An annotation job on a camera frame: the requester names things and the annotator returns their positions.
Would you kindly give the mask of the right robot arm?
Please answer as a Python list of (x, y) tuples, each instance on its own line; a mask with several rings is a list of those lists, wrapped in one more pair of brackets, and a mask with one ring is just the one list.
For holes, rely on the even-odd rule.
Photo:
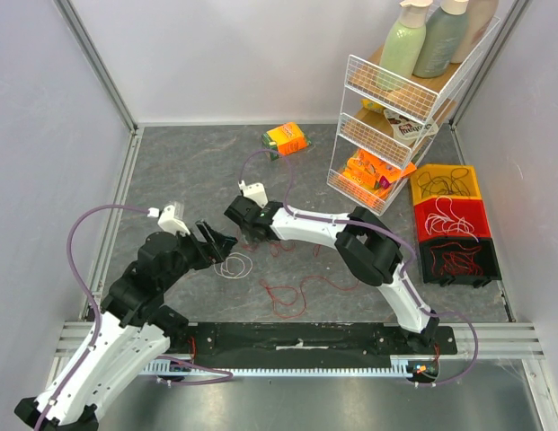
[(405, 269), (400, 248), (409, 245), (369, 210), (355, 207), (348, 214), (325, 214), (278, 201), (262, 205), (240, 195), (225, 216), (255, 242), (310, 242), (336, 250), (359, 282), (381, 292), (409, 351), (423, 353), (434, 344), (439, 317), (422, 300)]

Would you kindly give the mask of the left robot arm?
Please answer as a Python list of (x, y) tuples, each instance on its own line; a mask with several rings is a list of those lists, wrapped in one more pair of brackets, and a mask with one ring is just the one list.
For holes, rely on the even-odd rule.
[(158, 356), (181, 352), (188, 321), (164, 295), (188, 272), (223, 262), (237, 240), (206, 222), (193, 232), (156, 232), (112, 285), (88, 335), (62, 373), (15, 415), (34, 430), (95, 430), (111, 404)]

